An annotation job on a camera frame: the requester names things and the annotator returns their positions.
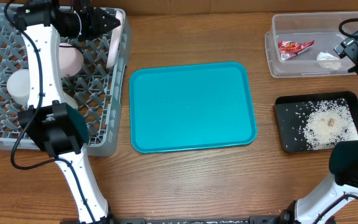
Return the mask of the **cream cup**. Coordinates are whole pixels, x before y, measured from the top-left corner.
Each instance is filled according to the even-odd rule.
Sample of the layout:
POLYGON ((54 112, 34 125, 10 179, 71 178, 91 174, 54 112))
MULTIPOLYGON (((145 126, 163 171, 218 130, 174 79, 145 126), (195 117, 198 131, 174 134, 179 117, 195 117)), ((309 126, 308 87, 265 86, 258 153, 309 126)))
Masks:
POLYGON ((70 105, 75 110, 78 109, 78 104, 77 104, 76 100, 73 97, 71 97, 69 94, 67 94, 65 92, 64 92, 64 97, 65 97, 66 103, 68 105, 70 105))

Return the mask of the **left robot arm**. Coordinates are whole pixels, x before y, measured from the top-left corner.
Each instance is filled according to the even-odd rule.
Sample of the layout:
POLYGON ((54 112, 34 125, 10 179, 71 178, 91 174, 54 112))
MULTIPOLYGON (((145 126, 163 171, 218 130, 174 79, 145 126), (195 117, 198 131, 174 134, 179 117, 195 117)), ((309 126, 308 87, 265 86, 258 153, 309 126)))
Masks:
POLYGON ((93 40, 121 25, 119 19, 86 1, 75 1, 70 11, 58 1, 27 1, 8 21, 25 42, 30 88, 27 109, 19 112, 23 131, 11 151, 11 164, 21 139, 28 135, 66 178, 78 210, 78 223, 115 223, 90 166, 88 128, 83 115, 68 104, 62 88, 58 53, 61 37, 93 40))

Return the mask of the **grey-green bowl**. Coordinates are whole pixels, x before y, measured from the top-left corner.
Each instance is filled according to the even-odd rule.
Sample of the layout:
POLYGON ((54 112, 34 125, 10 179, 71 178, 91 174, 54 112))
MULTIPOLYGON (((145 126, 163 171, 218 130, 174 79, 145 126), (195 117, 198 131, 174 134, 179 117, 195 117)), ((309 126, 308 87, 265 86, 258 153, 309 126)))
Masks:
POLYGON ((11 98, 22 106, 27 106, 30 95, 30 72, 21 69, 14 72, 7 81, 7 91, 11 98))

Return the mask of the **large white plate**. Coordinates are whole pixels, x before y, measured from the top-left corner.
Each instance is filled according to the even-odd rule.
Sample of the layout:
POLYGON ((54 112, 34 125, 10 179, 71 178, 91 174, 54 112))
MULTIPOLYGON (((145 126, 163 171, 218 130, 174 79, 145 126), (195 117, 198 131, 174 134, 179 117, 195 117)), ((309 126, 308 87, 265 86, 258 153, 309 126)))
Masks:
POLYGON ((124 15, 121 11, 116 12, 116 19, 119 20, 121 25, 114 28, 111 33, 111 41, 110 41, 109 52, 108 52, 108 60, 106 63, 107 69, 111 69, 114 66, 116 57, 118 54, 119 44, 121 42, 121 34, 122 34, 123 25, 124 25, 124 15))

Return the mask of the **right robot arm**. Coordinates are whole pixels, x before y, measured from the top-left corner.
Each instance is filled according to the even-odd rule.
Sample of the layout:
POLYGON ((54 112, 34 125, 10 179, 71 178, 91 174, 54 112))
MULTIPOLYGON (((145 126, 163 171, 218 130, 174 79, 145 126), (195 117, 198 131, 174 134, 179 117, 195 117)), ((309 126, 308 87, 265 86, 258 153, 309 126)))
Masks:
MULTIPOLYGON (((340 56, 354 62, 358 74, 358 31, 347 34, 335 47, 340 56)), ((358 140, 335 145, 329 160, 329 174, 307 196, 293 201, 274 223, 334 223, 334 214, 358 200, 358 140)))

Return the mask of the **white napkin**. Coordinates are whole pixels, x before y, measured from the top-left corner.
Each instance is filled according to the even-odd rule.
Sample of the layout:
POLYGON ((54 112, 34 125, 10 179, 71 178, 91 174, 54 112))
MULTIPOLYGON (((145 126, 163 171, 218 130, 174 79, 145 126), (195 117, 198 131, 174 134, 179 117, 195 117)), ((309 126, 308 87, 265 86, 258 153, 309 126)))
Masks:
POLYGON ((331 70, 339 70, 342 67, 340 59, 326 52, 320 52, 317 55, 316 60, 319 65, 323 68, 331 70))

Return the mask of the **small pink bowl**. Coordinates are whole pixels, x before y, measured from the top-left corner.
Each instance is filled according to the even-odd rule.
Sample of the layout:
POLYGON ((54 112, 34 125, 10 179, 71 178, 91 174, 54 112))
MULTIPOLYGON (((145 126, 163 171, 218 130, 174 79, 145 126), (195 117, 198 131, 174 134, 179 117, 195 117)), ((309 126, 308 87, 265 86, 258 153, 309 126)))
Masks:
POLYGON ((61 43, 58 54, 60 75, 62 77, 70 78, 81 70, 84 63, 83 54, 74 46, 68 43, 61 43))

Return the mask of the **red snack wrapper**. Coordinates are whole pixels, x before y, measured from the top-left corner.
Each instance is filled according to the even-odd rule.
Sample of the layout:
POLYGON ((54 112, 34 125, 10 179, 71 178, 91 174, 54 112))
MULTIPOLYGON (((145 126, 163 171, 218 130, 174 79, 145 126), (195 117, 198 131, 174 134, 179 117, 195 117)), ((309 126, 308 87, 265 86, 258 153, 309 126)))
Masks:
POLYGON ((311 42, 298 43, 294 41, 279 41, 278 51, 282 60, 289 60, 298 54, 303 53, 314 45, 314 40, 311 42))

